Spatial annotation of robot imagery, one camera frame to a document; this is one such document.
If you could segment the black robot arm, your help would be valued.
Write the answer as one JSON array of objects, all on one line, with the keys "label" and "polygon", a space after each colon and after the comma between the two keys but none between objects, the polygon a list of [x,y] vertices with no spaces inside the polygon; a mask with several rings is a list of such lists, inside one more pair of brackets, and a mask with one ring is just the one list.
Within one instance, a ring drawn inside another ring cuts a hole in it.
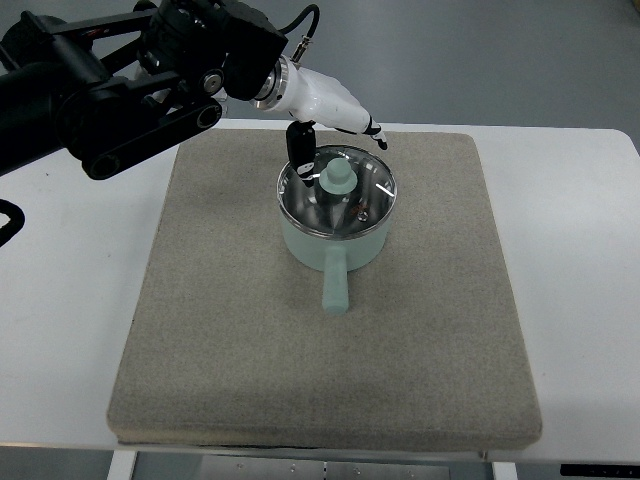
[{"label": "black robot arm", "polygon": [[288,32],[240,1],[140,1],[72,23],[23,12],[1,41],[1,170],[66,150],[113,177],[214,126],[218,92],[264,98]]}]

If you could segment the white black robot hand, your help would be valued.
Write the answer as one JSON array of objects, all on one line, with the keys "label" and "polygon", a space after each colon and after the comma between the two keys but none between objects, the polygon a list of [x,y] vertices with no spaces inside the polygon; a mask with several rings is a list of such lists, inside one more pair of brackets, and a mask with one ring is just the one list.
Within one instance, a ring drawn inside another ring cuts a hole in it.
[{"label": "white black robot hand", "polygon": [[388,148],[381,126],[337,79],[299,67],[282,56],[254,98],[256,108],[286,112],[294,122],[286,132],[290,166],[307,186],[315,181],[316,139],[314,126],[374,139]]}]

